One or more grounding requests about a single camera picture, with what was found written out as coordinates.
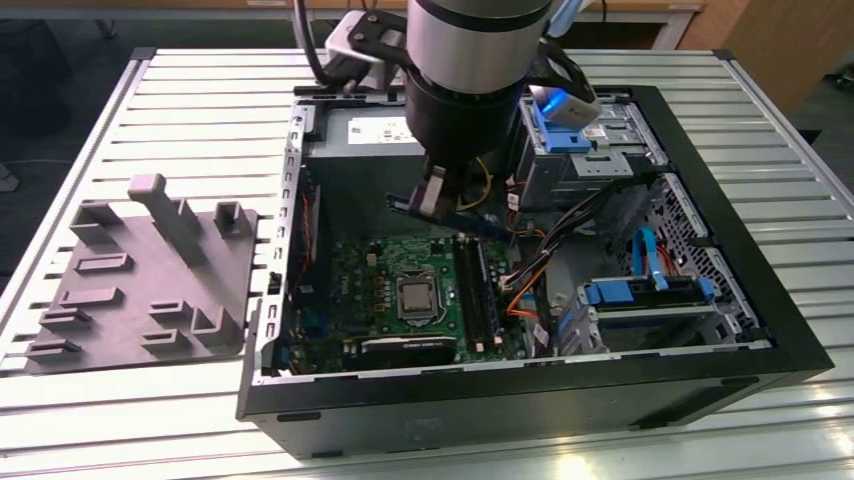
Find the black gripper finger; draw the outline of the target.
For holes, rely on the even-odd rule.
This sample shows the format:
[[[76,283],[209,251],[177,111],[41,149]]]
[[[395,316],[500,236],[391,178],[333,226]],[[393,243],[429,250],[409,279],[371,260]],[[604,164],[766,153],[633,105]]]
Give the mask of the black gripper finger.
[[[409,214],[431,223],[441,223],[455,211],[460,193],[460,176],[432,166],[425,182],[412,191]]]

